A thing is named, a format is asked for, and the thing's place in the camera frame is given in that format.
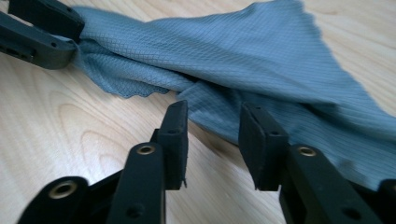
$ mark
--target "wood grain surface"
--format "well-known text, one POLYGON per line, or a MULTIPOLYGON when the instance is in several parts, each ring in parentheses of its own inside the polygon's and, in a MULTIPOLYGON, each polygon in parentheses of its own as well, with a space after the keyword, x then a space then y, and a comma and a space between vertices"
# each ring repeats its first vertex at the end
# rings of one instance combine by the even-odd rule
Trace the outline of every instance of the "wood grain surface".
MULTIPOLYGON (((249 0, 62 1, 151 21, 236 11, 249 0)), ((333 56, 396 116, 396 2, 306 0, 333 56)), ((0 2, 7 12, 7 1, 0 2)), ((175 94, 122 99, 73 66, 44 70, 0 54, 0 223, 15 223, 50 181, 90 183, 123 167, 147 142, 175 94)), ((276 193, 255 191, 238 148, 189 123, 189 186, 167 192, 168 223, 284 223, 276 193)))

